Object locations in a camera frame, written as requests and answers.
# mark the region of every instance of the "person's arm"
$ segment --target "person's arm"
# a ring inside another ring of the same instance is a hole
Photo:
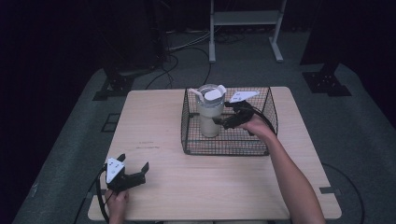
[[[254,133],[268,146],[277,183],[293,223],[325,223],[312,186],[262,119],[254,115],[239,127]]]
[[[129,202],[128,190],[116,193],[108,189],[105,193],[108,207],[109,224],[121,224],[125,219],[126,204]]]

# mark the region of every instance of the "wire basket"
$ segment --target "wire basket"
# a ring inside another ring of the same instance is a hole
[[[271,88],[228,88],[225,99],[231,99],[236,91],[260,91],[259,95],[247,99],[267,117],[277,133],[277,115]],[[268,156],[267,146],[247,131],[239,128],[220,128],[216,137],[205,137],[200,132],[200,114],[196,107],[195,94],[187,89],[184,93],[181,116],[181,145],[184,153],[201,156]],[[222,118],[233,115],[233,109],[224,107]]]

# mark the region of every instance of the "white cap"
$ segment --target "white cap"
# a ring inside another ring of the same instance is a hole
[[[209,92],[205,93],[205,99],[207,101],[213,101],[213,100],[219,99],[220,97],[222,97],[222,95],[224,95],[225,92],[227,92],[225,87],[222,85],[219,85],[213,91],[209,91]]]

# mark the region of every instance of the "black cable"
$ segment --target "black cable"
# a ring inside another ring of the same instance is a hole
[[[242,107],[242,106],[238,106],[238,107],[234,107],[234,109],[239,109],[239,110],[250,110],[253,113],[257,114],[263,121],[264,123],[268,126],[268,128],[270,128],[270,130],[277,135],[277,132],[274,128],[274,125],[271,123],[271,121],[264,116],[264,114],[260,111],[260,109],[258,109],[257,107],[253,106],[253,107]]]
[[[226,6],[226,8],[224,9],[224,11],[228,11],[228,10],[229,10],[229,7],[230,7],[230,5],[231,5],[231,2],[232,2],[232,0],[229,0],[229,1],[228,1],[227,6]],[[238,0],[235,0],[235,1],[234,1],[234,3],[233,3],[233,9],[232,9],[232,10],[235,9],[237,2],[238,2]],[[222,27],[222,26],[219,26],[219,28],[215,31],[215,33],[216,33],[217,31],[219,31],[219,30],[221,29],[221,27]],[[198,38],[198,39],[196,39],[196,40],[192,40],[190,43],[186,44],[184,47],[177,47],[176,49],[173,49],[173,50],[184,49],[184,48],[187,48],[187,47],[192,46],[192,45],[197,45],[197,44],[199,44],[199,43],[203,43],[204,41],[207,42],[207,40],[208,40],[209,37],[210,37],[209,31],[202,31],[202,32],[207,32],[207,34],[206,34],[206,35],[201,35],[201,37]],[[189,35],[194,35],[193,33],[189,33],[189,32],[187,32],[187,31],[183,31],[183,32],[181,32],[181,33],[183,33],[183,34],[189,34]],[[245,37],[244,37],[243,35],[242,35],[242,37],[243,37],[242,39],[239,39],[239,38],[236,37],[236,36],[234,36],[234,37],[236,38],[236,40],[233,41],[233,42],[230,42],[230,44],[232,44],[232,43],[234,43],[234,42],[237,42],[237,41],[239,41],[239,40],[245,39]]]
[[[169,71],[166,70],[166,69],[163,67],[163,63],[161,64],[161,68],[162,68],[162,70],[168,75],[168,79],[169,79],[169,83],[165,86],[165,88],[168,89],[168,86],[170,85],[170,86],[171,86],[171,89],[172,89],[172,88],[173,88],[172,83],[173,83],[173,81],[174,81],[173,77],[169,74]]]
[[[102,198],[102,192],[101,192],[101,187],[100,187],[100,176],[102,175],[102,172],[106,170],[106,167],[104,166],[101,171],[99,172],[98,176],[96,177],[96,196],[98,198],[99,202],[99,207],[100,211],[102,212],[103,218],[105,219],[106,223],[109,222],[109,217],[107,215],[106,209],[105,209],[105,203],[103,202]]]
[[[93,185],[96,183],[96,179],[97,179],[97,176],[96,176],[95,179],[92,181],[90,187],[88,188],[88,191],[87,191],[86,195],[88,194],[88,192],[91,191]],[[84,205],[86,199],[87,199],[87,197],[84,197],[84,198],[82,199],[82,201],[81,201],[81,204],[79,205],[79,208],[78,208],[78,211],[77,211],[77,214],[76,214],[76,217],[75,217],[75,221],[73,222],[74,224],[77,223],[79,214],[81,213],[82,206]]]
[[[106,198],[105,204],[107,204],[108,200],[110,200],[111,196],[113,196],[114,194],[114,190],[111,190],[111,194],[110,196],[108,196],[108,198]]]
[[[366,210],[364,208],[363,198],[361,197],[361,193],[359,192],[358,188],[356,188],[356,186],[352,182],[352,180],[346,174],[344,174],[342,171],[340,171],[339,169],[337,169],[334,166],[332,166],[328,163],[325,163],[325,162],[322,162],[321,164],[334,169],[336,172],[338,172],[338,174],[342,175],[349,182],[349,184],[353,187],[353,189],[356,191],[356,194],[358,195],[358,198],[359,198],[359,202],[361,203],[361,221],[359,223],[362,224],[364,222],[364,217],[366,216]]]
[[[173,69],[175,69],[175,68],[177,67],[177,65],[178,65],[178,58],[177,58],[176,56],[172,55],[172,54],[170,54],[169,56],[170,56],[170,57],[173,57],[174,59],[176,59],[175,65],[174,65],[171,69],[166,70],[165,72],[159,74],[159,75],[156,76],[154,79],[152,79],[152,80],[150,81],[150,83],[146,86],[145,90],[148,90],[148,89],[149,89],[149,86],[150,86],[155,80],[157,80],[157,78],[159,78],[159,77],[161,77],[161,76],[167,74],[168,72],[172,71]]]
[[[220,45],[231,45],[237,42],[240,42],[244,39],[246,39],[246,37],[243,34],[240,34],[242,37],[239,38],[236,35],[229,35],[229,34],[225,34],[225,33],[220,33],[218,35],[215,36],[215,42],[216,44],[220,44]]]
[[[196,49],[196,50],[200,50],[204,55],[206,55],[206,58],[207,58],[207,60],[209,61],[209,55],[208,55],[208,54],[206,53],[206,51],[204,51],[203,49],[198,49],[198,48],[194,48],[194,47],[186,47],[186,48],[181,48],[181,49],[173,50],[173,52],[181,51],[181,50],[184,50],[184,49]],[[207,75],[206,75],[206,78],[205,78],[205,80],[204,80],[204,84],[203,84],[203,85],[206,84],[207,79],[209,78],[209,75],[210,75],[210,71],[211,71],[211,70],[212,70],[212,64],[209,63],[209,70],[207,71]]]

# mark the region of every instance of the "forearm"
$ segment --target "forearm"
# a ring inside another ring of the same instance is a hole
[[[125,219],[126,204],[129,201],[128,190],[117,193],[108,189],[105,196],[107,200],[109,224],[122,224]]]
[[[282,197],[294,223],[324,223],[318,198],[305,175],[273,133],[257,134],[268,146]]]

